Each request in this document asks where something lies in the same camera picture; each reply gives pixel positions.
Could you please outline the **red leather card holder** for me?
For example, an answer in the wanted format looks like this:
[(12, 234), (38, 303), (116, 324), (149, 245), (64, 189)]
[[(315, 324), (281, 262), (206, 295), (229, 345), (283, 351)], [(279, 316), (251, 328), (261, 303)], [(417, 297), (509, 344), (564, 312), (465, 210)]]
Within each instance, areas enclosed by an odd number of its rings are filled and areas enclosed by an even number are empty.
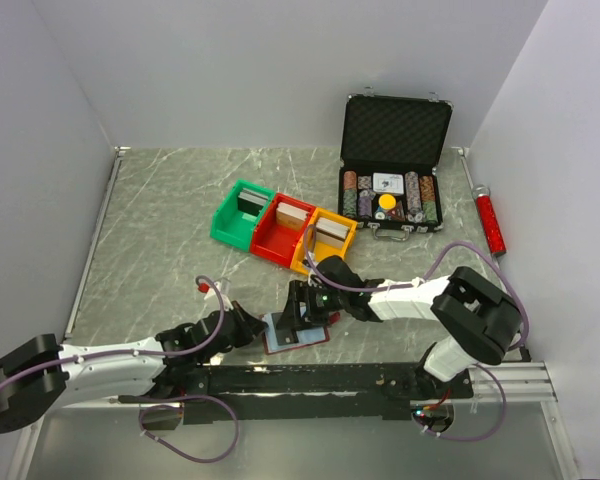
[(263, 333), (263, 345), (266, 355), (298, 350), (330, 341), (327, 327), (278, 332), (275, 329), (275, 323), (280, 315), (280, 312), (275, 312), (267, 313), (261, 317), (261, 320), (267, 325)]

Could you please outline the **black VIP card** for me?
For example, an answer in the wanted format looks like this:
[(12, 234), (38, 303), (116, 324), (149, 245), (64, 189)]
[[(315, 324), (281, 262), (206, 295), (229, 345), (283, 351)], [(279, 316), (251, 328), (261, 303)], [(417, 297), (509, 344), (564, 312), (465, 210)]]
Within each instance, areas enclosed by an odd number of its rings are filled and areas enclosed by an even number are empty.
[(281, 312), (271, 314), (271, 325), (267, 331), (268, 346), (274, 352), (290, 349), (297, 340), (292, 330), (278, 327), (281, 315)]

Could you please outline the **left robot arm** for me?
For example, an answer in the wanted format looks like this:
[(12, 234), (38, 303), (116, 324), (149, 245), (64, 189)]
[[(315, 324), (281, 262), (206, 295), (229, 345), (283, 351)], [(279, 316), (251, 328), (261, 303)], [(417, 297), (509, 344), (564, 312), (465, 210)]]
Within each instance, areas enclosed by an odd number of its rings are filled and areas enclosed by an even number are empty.
[(195, 322), (127, 344), (60, 344), (39, 335), (0, 358), (0, 434), (53, 409), (112, 396), (170, 399), (192, 369), (253, 343), (266, 323), (237, 302)]

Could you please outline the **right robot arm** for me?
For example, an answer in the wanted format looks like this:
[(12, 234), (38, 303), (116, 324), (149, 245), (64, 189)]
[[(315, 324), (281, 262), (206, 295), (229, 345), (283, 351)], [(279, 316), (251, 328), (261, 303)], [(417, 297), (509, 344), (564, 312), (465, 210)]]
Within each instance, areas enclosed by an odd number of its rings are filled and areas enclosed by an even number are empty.
[(296, 344), (302, 332), (326, 328), (342, 311), (362, 322), (420, 319), (444, 327), (447, 337), (426, 351), (416, 374), (418, 390), (429, 398), (475, 363), (500, 364), (523, 324), (514, 299), (469, 267), (433, 280), (364, 280), (334, 255), (313, 265), (306, 281), (289, 283), (268, 344)]

